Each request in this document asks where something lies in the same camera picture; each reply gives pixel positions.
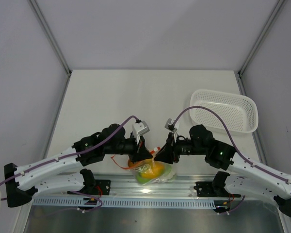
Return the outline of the yellow orange fruit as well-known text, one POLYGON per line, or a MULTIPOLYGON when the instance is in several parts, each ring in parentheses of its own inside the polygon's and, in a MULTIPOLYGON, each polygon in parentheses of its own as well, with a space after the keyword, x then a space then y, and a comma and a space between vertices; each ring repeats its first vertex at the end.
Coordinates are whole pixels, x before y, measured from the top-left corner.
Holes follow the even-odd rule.
POLYGON ((129 169, 134 169, 136 167, 139 167, 143 164, 142 161, 139 161, 139 162, 132 162, 131 160, 128 160, 128 168, 129 169))

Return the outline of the white cauliflower green leaves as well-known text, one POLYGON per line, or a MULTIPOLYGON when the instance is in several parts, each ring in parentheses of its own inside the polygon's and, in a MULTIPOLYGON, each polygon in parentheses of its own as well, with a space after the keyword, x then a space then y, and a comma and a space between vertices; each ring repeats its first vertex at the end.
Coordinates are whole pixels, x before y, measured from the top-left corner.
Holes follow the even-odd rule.
POLYGON ((177 176, 177 173, 174 167, 172 165, 167 165, 165 167, 163 174, 160 177, 155 178, 153 182, 154 183, 170 182, 170 181, 173 181, 176 176, 177 176))

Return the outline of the clear zip bag orange zipper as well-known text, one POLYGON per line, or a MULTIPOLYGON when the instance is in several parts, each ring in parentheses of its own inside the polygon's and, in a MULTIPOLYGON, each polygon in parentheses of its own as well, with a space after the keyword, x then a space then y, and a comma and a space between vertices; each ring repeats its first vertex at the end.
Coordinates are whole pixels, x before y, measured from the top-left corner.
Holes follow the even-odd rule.
POLYGON ((115 157, 116 155, 111 157, 113 162, 122 170, 130 171, 140 185, 167 183, 173 181, 177 176, 172 165, 154 161, 153 158, 135 163, 128 159, 127 165, 122 166, 115 160, 115 157))

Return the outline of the mango yellow green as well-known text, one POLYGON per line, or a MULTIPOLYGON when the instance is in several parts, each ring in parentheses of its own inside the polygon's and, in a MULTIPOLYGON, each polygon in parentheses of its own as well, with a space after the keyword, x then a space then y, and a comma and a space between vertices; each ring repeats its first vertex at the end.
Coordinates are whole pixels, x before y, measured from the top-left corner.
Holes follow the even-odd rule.
POLYGON ((134 170, 135 179, 138 183, 145 184, 155 178, 160 177, 163 174, 164 170, 164 165, 161 163, 144 164, 134 170))

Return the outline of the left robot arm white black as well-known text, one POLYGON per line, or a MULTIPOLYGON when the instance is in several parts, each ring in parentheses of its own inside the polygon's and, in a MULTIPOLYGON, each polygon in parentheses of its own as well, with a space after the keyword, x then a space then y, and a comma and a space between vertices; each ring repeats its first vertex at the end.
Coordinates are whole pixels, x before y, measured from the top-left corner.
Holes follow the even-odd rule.
POLYGON ((125 129, 112 124, 48 159, 25 166, 5 165, 8 207, 19 207, 35 197, 59 192, 95 194, 97 183, 86 166, 103 161, 105 155, 128 155, 132 162, 151 159, 152 154, 145 147, 144 134, 147 132, 147 124, 137 122, 126 138, 125 129))

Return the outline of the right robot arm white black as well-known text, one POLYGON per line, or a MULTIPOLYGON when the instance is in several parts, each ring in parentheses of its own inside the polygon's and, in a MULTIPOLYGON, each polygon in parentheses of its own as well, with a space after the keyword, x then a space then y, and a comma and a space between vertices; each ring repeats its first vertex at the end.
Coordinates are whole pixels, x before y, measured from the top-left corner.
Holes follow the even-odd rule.
POLYGON ((207 164, 219 169, 212 182, 214 194, 253 197, 291 217, 291 174, 244 156, 235 146, 214 139, 203 125, 191 127, 189 135, 180 140, 170 133, 155 161, 173 164, 183 155, 203 155, 207 164))

